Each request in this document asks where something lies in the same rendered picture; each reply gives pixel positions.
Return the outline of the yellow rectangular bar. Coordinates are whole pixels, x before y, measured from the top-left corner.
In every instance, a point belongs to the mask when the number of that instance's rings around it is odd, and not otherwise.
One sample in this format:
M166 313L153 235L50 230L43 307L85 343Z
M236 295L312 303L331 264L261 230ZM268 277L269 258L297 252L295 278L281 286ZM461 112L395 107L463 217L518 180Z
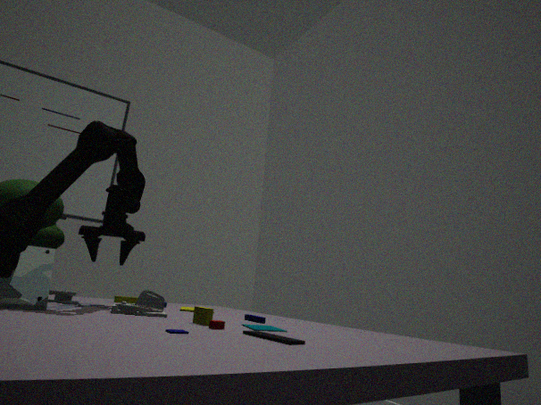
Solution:
M138 298L131 297L131 296L116 296L114 302L121 302L124 301L126 303L136 303Z

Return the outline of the small red block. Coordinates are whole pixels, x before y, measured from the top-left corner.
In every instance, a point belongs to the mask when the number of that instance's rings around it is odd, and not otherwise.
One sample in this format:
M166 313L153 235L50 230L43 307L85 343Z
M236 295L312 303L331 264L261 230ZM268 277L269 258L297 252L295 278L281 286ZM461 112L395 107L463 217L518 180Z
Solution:
M224 323L223 321L210 320L209 328L213 330L224 330Z

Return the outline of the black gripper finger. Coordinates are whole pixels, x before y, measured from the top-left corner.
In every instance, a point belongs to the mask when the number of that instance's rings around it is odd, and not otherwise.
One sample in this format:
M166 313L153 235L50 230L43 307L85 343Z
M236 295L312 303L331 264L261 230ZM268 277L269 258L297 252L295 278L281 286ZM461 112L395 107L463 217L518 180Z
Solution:
M136 244L139 244L139 242L121 240L120 265L124 264L125 260L129 256L130 250Z
M96 262L99 242L101 241L102 238L90 237L90 236L82 236L81 238L84 238L86 242L92 262Z

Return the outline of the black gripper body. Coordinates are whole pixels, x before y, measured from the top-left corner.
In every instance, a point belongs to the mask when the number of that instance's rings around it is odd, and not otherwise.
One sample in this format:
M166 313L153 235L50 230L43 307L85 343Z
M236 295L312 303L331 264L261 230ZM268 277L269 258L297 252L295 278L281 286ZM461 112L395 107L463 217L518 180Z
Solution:
M124 231L124 219L128 218L128 215L125 215L125 214L126 214L126 211L115 210L115 209L105 209L105 212L104 211L102 212L102 215L104 215L104 224L102 226L100 225L99 227L94 227L94 226L82 225L79 228L78 235L84 235L84 236L90 236L90 237L99 237L100 235L119 236L119 237L124 237L126 241L144 242L146 239L144 232L131 231L131 230ZM107 232L107 231L110 231L110 232ZM115 231L118 233L114 233Z

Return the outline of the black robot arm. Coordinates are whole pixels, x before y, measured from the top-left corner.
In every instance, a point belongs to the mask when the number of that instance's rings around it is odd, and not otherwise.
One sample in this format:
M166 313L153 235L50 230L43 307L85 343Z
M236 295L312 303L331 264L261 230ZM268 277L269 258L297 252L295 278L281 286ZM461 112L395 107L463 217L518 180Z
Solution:
M46 223L43 219L55 200L93 163L118 154L118 185L111 185L106 209L133 214L140 209L145 177L137 166L137 140L124 130L92 121L79 134L76 149L48 173L27 195L0 207L0 277L10 277L21 252ZM8 276L7 276L8 275Z

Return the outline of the teal flat plate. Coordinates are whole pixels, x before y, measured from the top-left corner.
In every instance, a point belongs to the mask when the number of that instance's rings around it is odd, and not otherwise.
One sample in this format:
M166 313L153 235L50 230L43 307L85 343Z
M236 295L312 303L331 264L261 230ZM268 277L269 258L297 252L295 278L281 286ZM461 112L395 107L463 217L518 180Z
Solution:
M274 326L242 325L254 331L287 332Z

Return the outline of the yellow rectangular block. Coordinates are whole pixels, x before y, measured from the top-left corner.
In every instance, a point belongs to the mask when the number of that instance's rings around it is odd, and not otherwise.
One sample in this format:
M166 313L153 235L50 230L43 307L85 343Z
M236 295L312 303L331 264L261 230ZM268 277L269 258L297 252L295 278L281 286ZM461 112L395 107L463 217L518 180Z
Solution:
M201 326L209 326L210 320L213 320L213 309L205 307L195 307L193 323Z

